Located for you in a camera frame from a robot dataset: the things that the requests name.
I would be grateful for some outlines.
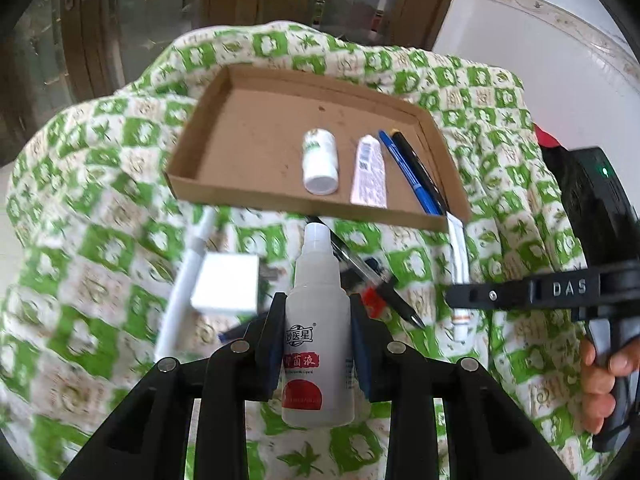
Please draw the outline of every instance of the cardboard box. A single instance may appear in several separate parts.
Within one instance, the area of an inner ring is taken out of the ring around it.
[[[302,141],[312,128],[334,134],[338,190],[302,183]],[[176,198],[407,226],[445,232],[427,215],[385,146],[387,209],[350,203],[358,140],[379,130],[404,134],[452,213],[470,219],[466,193],[431,115],[398,98],[346,81],[291,70],[223,68],[185,126],[166,168]]]

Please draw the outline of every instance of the white bottle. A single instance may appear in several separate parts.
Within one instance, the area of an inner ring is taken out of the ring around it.
[[[302,428],[353,421],[350,302],[340,288],[329,228],[305,228],[287,296],[282,420]]]

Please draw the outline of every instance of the bedspread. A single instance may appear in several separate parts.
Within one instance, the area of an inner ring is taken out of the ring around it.
[[[195,30],[113,96],[53,117],[15,161],[6,210],[25,257],[2,304],[0,422],[39,478],[57,478],[153,365],[184,241],[202,213],[174,199],[162,168],[206,85],[231,63],[337,77],[430,111],[472,207],[473,280],[584,263],[515,74],[413,48],[359,46],[288,22]],[[260,254],[280,272],[274,286],[284,288],[303,227],[284,212],[219,207],[212,236],[219,250]],[[567,312],[474,313],[472,335],[455,343],[443,297],[447,235],[339,219],[332,227],[388,266],[426,321],[414,330],[387,313],[396,339],[431,358],[476,357],[576,478],[602,472],[608,457],[591,450],[580,423],[582,327]],[[187,358],[209,355],[216,332],[232,322],[196,316],[183,342]],[[278,395],[247,403],[250,478],[383,478],[388,403],[359,394],[353,424],[306,431],[282,421]],[[441,405],[436,414],[447,478]],[[188,449],[191,477],[193,435]]]

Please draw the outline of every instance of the metal screw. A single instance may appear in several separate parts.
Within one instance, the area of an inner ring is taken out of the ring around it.
[[[243,354],[249,348],[251,348],[251,345],[249,345],[249,343],[244,339],[239,339],[238,341],[233,341],[231,343],[231,351],[235,354]]]
[[[175,368],[177,364],[178,361],[176,361],[174,358],[165,357],[158,361],[158,370],[160,370],[161,372],[170,372]]]
[[[392,354],[403,354],[406,350],[406,345],[400,341],[392,341],[386,346]]]
[[[472,357],[465,357],[460,361],[460,366],[462,366],[467,372],[475,372],[478,370],[479,364],[478,361]]]

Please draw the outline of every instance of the blue marker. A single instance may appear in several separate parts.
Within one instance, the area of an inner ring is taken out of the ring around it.
[[[409,165],[406,163],[404,157],[402,157],[402,155],[398,151],[398,148],[391,140],[391,137],[389,137],[383,130],[379,131],[378,136],[380,137],[382,143],[389,150],[389,153],[391,153],[391,156],[398,163],[398,166],[400,166],[400,170],[406,177],[411,188],[414,190],[415,197],[418,199],[418,202],[420,202],[420,205],[422,206],[422,209],[424,209],[424,212],[429,215],[440,215],[440,209],[438,208],[437,204],[435,203],[433,198],[431,198],[431,195],[427,193],[427,190],[425,190],[420,185],[420,182],[418,182],[418,179],[415,177],[414,172],[411,170],[411,168],[409,168]]]

